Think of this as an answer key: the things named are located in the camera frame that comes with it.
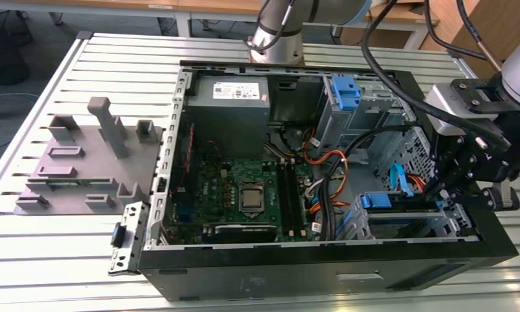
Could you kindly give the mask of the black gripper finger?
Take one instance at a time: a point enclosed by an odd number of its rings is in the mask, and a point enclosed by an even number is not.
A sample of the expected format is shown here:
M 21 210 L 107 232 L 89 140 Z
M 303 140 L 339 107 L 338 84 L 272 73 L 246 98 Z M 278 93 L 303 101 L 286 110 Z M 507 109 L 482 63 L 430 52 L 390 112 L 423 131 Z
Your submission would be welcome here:
M 447 202 L 460 204 L 464 208 L 488 208 L 488 200 L 474 179 L 443 177 L 438 180 L 438 186 L 438 194 Z
M 438 199 L 439 178 L 470 177 L 478 163 L 474 135 L 432 135 L 430 158 L 434 160 L 434 176 L 424 187 L 426 200 Z

